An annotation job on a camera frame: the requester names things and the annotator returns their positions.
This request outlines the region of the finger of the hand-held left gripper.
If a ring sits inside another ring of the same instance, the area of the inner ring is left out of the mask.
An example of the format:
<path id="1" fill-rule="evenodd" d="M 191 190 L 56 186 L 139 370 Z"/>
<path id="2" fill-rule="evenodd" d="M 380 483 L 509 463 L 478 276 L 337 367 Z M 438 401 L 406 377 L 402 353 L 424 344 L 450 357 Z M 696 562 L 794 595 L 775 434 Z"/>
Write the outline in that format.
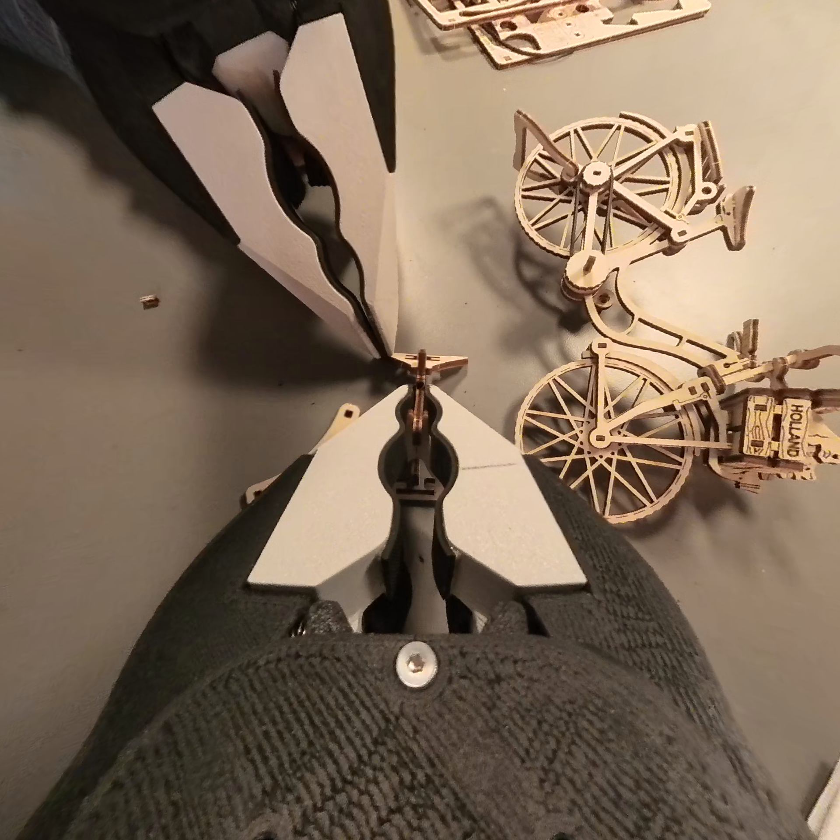
<path id="1" fill-rule="evenodd" d="M 233 228 L 239 249 L 345 342 L 380 356 L 351 300 L 329 277 L 319 243 L 280 201 L 266 140 L 246 106 L 186 82 L 153 111 Z"/>
<path id="2" fill-rule="evenodd" d="M 360 264 L 361 301 L 374 336 L 391 353 L 399 311 L 393 174 L 341 12 L 298 28 L 279 94 L 292 125 L 332 177 L 338 229 Z"/>

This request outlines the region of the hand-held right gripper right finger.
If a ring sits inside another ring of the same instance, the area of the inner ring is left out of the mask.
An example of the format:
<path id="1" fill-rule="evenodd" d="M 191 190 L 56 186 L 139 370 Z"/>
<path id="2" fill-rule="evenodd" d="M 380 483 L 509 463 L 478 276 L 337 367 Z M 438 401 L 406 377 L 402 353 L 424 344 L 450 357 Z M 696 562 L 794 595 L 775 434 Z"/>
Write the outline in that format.
<path id="1" fill-rule="evenodd" d="M 499 602 L 586 586 L 587 579 L 522 453 L 441 389 L 437 433 L 455 454 L 443 527 L 456 560 L 451 592 L 486 621 Z"/>

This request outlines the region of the small wooden model assembly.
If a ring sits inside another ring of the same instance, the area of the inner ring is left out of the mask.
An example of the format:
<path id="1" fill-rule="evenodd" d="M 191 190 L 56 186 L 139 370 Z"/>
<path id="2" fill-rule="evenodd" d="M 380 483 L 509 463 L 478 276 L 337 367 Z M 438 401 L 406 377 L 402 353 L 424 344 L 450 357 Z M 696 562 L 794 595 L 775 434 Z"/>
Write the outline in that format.
<path id="1" fill-rule="evenodd" d="M 467 366 L 469 358 L 459 355 L 394 353 L 393 359 L 407 372 L 411 381 L 411 399 L 400 418 L 406 445 L 406 467 L 395 483 L 400 501 L 434 503 L 442 486 L 432 467 L 434 450 L 432 437 L 431 385 L 442 374 Z"/>

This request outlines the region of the person's left forearm grey sleeve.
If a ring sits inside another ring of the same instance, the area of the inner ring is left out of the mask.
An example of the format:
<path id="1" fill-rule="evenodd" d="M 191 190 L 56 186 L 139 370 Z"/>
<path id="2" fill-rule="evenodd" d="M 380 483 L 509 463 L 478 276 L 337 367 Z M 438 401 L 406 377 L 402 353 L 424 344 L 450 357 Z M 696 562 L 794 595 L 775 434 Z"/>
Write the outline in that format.
<path id="1" fill-rule="evenodd" d="M 81 82 L 66 39 L 36 1 L 1 1 L 1 45 Z"/>

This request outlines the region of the curved wooden strip part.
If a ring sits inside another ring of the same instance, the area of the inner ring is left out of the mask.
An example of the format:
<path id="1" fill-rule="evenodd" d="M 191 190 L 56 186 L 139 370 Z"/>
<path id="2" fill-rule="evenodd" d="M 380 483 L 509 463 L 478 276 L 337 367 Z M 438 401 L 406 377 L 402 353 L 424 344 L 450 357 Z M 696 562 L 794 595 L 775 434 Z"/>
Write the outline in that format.
<path id="1" fill-rule="evenodd" d="M 340 434 L 345 428 L 352 425 L 360 415 L 361 409 L 357 405 L 350 403 L 342 404 L 339 411 L 336 412 L 327 431 L 323 434 L 323 436 L 321 436 L 320 440 L 312 447 L 312 449 L 310 449 L 308 454 L 316 454 L 321 446 L 325 445 L 337 434 Z M 241 508 L 246 508 L 253 503 L 275 480 L 277 480 L 277 478 L 279 478 L 278 474 L 249 486 L 241 497 Z"/>

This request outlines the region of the wooden bicycle model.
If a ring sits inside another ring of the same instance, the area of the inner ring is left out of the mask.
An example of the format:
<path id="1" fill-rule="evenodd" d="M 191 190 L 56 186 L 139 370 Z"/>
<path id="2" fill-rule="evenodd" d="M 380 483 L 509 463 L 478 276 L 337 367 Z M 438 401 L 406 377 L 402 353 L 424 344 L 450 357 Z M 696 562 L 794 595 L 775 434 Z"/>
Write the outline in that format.
<path id="1" fill-rule="evenodd" d="M 653 517 L 696 458 L 737 489 L 813 480 L 837 465 L 838 389 L 794 388 L 793 371 L 838 357 L 837 345 L 759 357 L 759 322 L 726 342 L 637 306 L 622 273 L 721 233 L 746 244 L 755 189 L 729 191 L 709 121 L 671 130 L 632 112 L 552 133 L 513 118 L 514 207 L 523 233 L 564 259 L 560 289 L 595 331 L 579 360 L 546 374 L 518 411 L 514 441 L 612 524 Z"/>

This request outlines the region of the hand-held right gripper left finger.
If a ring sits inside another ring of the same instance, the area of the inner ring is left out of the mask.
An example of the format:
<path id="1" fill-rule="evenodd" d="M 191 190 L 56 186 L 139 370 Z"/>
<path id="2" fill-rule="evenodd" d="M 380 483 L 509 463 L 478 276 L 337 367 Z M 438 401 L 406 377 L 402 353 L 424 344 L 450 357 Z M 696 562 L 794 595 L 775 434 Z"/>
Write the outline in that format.
<path id="1" fill-rule="evenodd" d="M 393 498 L 380 477 L 384 447 L 402 430 L 397 388 L 315 452 L 255 567 L 253 586 L 313 592 L 351 621 L 385 588 L 379 557 L 392 531 Z"/>

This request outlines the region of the white instruction booklet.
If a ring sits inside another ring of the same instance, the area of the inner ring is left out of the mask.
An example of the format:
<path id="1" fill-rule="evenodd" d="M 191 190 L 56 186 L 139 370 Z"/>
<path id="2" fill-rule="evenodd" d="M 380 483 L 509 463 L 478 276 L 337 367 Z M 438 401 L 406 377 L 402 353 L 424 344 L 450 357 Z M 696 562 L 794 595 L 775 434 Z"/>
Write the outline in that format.
<path id="1" fill-rule="evenodd" d="M 839 777 L 838 760 L 807 818 L 815 839 L 839 839 Z"/>

